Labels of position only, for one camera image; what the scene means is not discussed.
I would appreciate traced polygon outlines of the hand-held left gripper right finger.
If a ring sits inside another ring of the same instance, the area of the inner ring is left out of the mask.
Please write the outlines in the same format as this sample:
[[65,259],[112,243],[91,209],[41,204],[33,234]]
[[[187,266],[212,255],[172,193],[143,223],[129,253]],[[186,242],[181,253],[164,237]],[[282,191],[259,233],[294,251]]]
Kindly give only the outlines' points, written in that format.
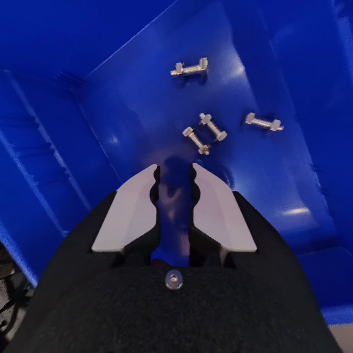
[[232,189],[197,163],[191,165],[191,264],[212,254],[255,254],[257,245]]

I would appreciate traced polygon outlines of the silver bolt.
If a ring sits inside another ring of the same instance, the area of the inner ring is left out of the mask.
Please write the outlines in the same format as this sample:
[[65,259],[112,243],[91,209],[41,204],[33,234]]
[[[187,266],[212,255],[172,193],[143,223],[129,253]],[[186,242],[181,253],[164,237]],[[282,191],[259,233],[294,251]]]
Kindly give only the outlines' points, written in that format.
[[175,65],[175,68],[170,71],[172,77],[187,77],[194,75],[205,76],[208,72],[208,59],[203,57],[199,60],[197,65],[193,66],[184,66],[184,63],[178,62]]
[[245,124],[258,126],[273,132],[284,130],[284,126],[282,125],[282,122],[280,120],[273,119],[269,121],[260,119],[256,117],[254,112],[250,112],[249,114],[247,114],[247,116],[245,117]]
[[221,131],[213,122],[210,114],[200,113],[200,126],[206,126],[215,136],[216,141],[223,141],[227,137],[226,131]]
[[183,130],[182,134],[184,137],[189,138],[197,147],[197,152],[200,155],[208,156],[210,154],[210,145],[204,144],[201,139],[195,133],[196,128],[191,126]]

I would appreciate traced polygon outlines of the blue storage bin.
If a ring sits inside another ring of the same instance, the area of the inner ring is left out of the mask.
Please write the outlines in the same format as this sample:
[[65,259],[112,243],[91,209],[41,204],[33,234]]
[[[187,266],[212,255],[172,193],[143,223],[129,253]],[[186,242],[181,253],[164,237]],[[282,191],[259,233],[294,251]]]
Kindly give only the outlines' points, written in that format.
[[[170,75],[203,57],[207,75]],[[326,323],[352,324],[352,1],[1,1],[1,241],[34,287],[84,216],[152,164],[152,259],[191,265],[192,163],[280,233]]]

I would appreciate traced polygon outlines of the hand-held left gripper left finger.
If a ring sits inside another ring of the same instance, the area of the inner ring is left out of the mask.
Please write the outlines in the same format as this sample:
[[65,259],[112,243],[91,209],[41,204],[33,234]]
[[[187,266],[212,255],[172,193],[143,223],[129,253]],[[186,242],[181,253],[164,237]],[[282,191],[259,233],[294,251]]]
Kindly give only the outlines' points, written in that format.
[[117,189],[92,253],[120,254],[124,260],[139,254],[144,263],[150,263],[161,239],[159,184],[160,166],[152,164]]

